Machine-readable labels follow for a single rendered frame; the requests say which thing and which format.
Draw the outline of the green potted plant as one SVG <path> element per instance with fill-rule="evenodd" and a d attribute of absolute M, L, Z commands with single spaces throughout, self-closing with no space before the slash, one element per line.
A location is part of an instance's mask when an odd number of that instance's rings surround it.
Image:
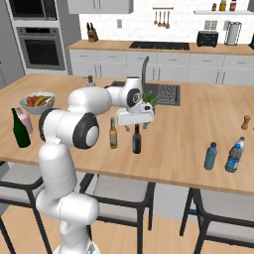
<path fill-rule="evenodd" d="M 152 107 L 155 107 L 157 105 L 159 98 L 160 96 L 159 95 L 154 96 L 152 91 L 149 91 L 148 93 L 143 93 L 142 95 L 143 101 L 150 103 Z"/>

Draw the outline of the amber glass bottle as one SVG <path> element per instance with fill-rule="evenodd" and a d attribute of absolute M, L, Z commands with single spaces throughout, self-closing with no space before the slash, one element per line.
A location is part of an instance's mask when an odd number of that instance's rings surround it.
<path fill-rule="evenodd" d="M 110 141 L 110 148 L 116 149 L 117 148 L 117 130 L 115 128 L 114 117 L 110 118 L 109 141 Z"/>

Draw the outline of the wooden pepper mill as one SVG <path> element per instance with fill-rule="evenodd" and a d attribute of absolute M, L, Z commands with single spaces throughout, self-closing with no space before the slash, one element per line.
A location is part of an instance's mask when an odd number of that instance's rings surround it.
<path fill-rule="evenodd" d="M 249 123 L 250 120 L 251 120 L 250 115 L 244 115 L 244 120 L 243 120 L 243 124 L 241 125 L 241 129 L 247 130 L 248 129 L 248 123 Z"/>

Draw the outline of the white wall shelf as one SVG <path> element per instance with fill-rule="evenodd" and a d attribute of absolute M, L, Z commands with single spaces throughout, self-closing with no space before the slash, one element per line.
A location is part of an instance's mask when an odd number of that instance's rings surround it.
<path fill-rule="evenodd" d="M 236 11 L 205 11 L 205 10 L 194 10 L 195 15 L 250 15 L 253 16 L 254 12 L 245 10 Z"/>

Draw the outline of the dark green glass bottle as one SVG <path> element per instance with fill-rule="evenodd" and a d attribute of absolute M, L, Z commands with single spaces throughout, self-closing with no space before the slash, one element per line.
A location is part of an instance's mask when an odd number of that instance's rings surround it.
<path fill-rule="evenodd" d="M 12 109 L 14 127 L 13 132 L 20 148 L 27 148 L 31 145 L 31 140 L 27 131 L 26 126 L 22 123 L 20 118 L 17 115 L 16 109 Z"/>

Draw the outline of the grey base cupboards run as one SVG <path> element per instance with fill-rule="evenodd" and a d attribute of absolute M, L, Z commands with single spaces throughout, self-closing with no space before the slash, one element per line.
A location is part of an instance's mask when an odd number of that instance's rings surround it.
<path fill-rule="evenodd" d="M 204 54 L 173 54 L 70 50 L 72 73 L 95 77 L 142 76 L 155 81 L 254 86 L 254 57 Z"/>

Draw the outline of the grey bowl of fruit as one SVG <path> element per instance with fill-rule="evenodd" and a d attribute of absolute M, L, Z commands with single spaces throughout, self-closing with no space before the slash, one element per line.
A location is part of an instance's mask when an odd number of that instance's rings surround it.
<path fill-rule="evenodd" d="M 54 106 L 56 96 L 51 92 L 34 92 L 20 99 L 20 105 L 31 114 L 42 114 Z"/>

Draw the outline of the steel microwave oven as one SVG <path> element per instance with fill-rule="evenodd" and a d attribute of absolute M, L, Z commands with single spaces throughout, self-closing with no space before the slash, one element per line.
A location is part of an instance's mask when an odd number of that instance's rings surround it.
<path fill-rule="evenodd" d="M 55 0 L 9 0 L 14 18 L 53 20 L 57 17 Z"/>

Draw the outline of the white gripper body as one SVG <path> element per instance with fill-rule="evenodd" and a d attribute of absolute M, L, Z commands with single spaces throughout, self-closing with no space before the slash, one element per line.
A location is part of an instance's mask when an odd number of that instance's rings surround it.
<path fill-rule="evenodd" d="M 123 108 L 118 109 L 116 115 L 117 123 L 119 126 L 149 123 L 153 122 L 155 119 L 155 115 L 152 110 L 145 110 L 139 113 L 130 113 L 125 108 Z"/>

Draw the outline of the black toaster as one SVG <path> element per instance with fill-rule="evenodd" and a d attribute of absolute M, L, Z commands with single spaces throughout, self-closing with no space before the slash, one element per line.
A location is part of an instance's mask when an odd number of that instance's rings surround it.
<path fill-rule="evenodd" d="M 216 47 L 218 33 L 215 31 L 199 31 L 197 33 L 196 44 L 199 47 Z"/>

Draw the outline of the dark grey tap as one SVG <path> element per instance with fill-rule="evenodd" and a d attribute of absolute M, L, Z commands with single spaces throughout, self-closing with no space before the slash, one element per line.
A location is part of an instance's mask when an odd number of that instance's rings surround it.
<path fill-rule="evenodd" d="M 142 81 L 142 89 L 143 92 L 145 91 L 145 83 L 146 83 L 146 68 L 147 68 L 147 64 L 149 61 L 149 57 L 145 57 L 143 65 L 142 65 L 142 77 L 141 77 L 141 81 Z"/>

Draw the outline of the black stool grey seat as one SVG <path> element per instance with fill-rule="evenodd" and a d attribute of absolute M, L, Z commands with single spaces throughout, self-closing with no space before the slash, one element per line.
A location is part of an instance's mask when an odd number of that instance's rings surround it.
<path fill-rule="evenodd" d="M 254 249 L 254 196 L 189 188 L 180 236 L 190 215 L 199 229 L 193 254 L 205 240 Z"/>
<path fill-rule="evenodd" d="M 137 228 L 137 254 L 143 254 L 145 208 L 149 209 L 148 229 L 152 229 L 155 186 L 155 183 L 99 175 L 91 195 L 99 202 L 99 221 Z"/>
<path fill-rule="evenodd" d="M 50 242 L 36 208 L 36 198 L 44 188 L 38 166 L 15 164 L 0 177 L 0 203 L 30 208 L 36 218 L 47 254 L 53 254 Z"/>

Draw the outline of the black hob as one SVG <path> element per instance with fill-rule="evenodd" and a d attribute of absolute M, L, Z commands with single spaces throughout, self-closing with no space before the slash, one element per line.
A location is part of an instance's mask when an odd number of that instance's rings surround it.
<path fill-rule="evenodd" d="M 131 44 L 129 49 L 152 49 L 152 50 L 184 50 L 190 49 L 189 43 L 177 43 L 177 42 L 141 42 L 135 41 Z"/>

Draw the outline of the dark sink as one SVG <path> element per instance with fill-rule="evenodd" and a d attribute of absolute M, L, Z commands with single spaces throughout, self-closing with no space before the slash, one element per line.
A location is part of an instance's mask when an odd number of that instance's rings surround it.
<path fill-rule="evenodd" d="M 179 85 L 145 83 L 145 91 L 142 89 L 142 81 L 139 77 L 129 77 L 125 81 L 113 81 L 106 89 L 112 96 L 114 105 L 123 107 L 134 107 L 135 105 L 148 103 L 142 99 L 143 93 L 152 91 L 153 95 L 159 95 L 157 104 L 180 105 Z"/>

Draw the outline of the dark brown glass bottle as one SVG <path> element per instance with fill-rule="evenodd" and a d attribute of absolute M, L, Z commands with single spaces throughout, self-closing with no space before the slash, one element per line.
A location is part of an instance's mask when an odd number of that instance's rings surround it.
<path fill-rule="evenodd" d="M 135 125 L 135 132 L 133 135 L 133 153 L 134 154 L 141 153 L 141 134 L 139 130 L 139 124 Z"/>

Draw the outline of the large blue plastic bottle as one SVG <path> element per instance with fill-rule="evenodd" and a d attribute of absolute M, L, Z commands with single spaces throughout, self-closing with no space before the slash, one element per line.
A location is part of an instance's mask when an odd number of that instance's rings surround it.
<path fill-rule="evenodd" d="M 234 144 L 234 146 L 229 151 L 229 155 L 226 161 L 225 170 L 229 173 L 235 173 L 244 149 L 246 147 L 246 142 L 244 137 L 240 137 L 239 140 Z"/>

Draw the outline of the pink bottle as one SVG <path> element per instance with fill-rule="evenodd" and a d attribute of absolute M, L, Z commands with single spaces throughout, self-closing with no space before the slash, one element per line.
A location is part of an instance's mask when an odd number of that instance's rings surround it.
<path fill-rule="evenodd" d="M 27 113 L 23 112 L 20 107 L 16 108 L 16 112 L 17 112 L 19 119 L 22 121 L 22 123 L 27 128 L 28 133 L 32 134 L 33 127 L 32 127 L 32 122 L 31 122 L 30 116 Z"/>

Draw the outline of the wooden knife block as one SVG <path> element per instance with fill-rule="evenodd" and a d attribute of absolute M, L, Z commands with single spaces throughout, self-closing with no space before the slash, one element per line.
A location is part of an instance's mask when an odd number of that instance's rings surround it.
<path fill-rule="evenodd" d="M 98 36 L 96 33 L 96 30 L 93 28 L 93 25 L 90 23 L 86 24 L 86 29 L 87 29 L 87 35 L 88 35 L 88 40 L 91 43 L 95 43 L 98 41 Z"/>

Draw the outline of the grey wall cupboards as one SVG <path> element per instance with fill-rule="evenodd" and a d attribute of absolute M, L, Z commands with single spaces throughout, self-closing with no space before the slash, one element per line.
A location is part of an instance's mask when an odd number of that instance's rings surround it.
<path fill-rule="evenodd" d="M 134 0 L 67 0 L 71 14 L 131 14 Z"/>

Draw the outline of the small blue plastic bottle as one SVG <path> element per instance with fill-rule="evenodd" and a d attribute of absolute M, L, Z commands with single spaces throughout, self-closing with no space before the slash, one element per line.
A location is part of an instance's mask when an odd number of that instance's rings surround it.
<path fill-rule="evenodd" d="M 204 164 L 203 164 L 206 170 L 211 170 L 213 168 L 216 155 L 217 155 L 216 143 L 211 142 L 210 146 L 208 147 L 206 151 Z"/>

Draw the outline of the double wall socket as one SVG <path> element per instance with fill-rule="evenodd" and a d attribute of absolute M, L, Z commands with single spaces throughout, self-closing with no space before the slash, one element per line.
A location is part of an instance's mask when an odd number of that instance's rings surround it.
<path fill-rule="evenodd" d="M 216 30 L 216 27 L 217 27 L 217 21 L 216 21 L 216 20 L 213 20 L 213 21 L 206 20 L 206 21 L 204 22 L 204 28 L 205 28 L 206 30 L 215 31 L 215 30 Z"/>

